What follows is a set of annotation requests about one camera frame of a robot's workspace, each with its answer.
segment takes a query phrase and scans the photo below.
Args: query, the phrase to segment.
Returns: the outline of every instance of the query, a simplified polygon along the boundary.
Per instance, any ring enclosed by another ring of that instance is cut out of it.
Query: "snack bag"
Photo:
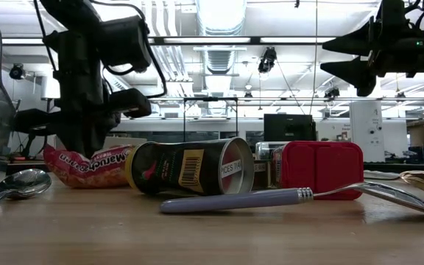
[[[77,152],[46,145],[45,164],[65,185],[72,188],[113,188],[128,185],[125,159],[133,146],[116,146],[96,152],[89,160]]]

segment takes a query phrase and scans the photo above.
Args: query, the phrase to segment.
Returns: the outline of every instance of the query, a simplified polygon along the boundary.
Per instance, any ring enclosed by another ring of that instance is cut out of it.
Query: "can lid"
[[[219,183],[223,194],[250,192],[254,179],[254,163],[247,142],[232,138],[222,150]]]

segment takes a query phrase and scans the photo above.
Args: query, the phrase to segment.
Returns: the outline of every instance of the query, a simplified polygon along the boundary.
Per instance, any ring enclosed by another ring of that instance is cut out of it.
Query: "table surface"
[[[168,216],[158,205],[171,194],[53,181],[0,202],[0,264],[424,264],[424,214],[369,195]]]

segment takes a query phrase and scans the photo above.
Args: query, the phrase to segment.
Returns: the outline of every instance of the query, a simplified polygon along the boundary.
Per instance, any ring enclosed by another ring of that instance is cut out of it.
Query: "light purple fork handle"
[[[193,213],[239,208],[294,205],[312,200],[310,188],[285,188],[208,197],[169,199],[160,205],[162,213]]]

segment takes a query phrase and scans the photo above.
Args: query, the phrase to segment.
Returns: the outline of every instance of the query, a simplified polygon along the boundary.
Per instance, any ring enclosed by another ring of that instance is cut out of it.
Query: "red container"
[[[273,152],[275,185],[332,191],[364,181],[361,148],[348,142],[293,141]],[[315,199],[357,199],[359,191],[342,191]]]

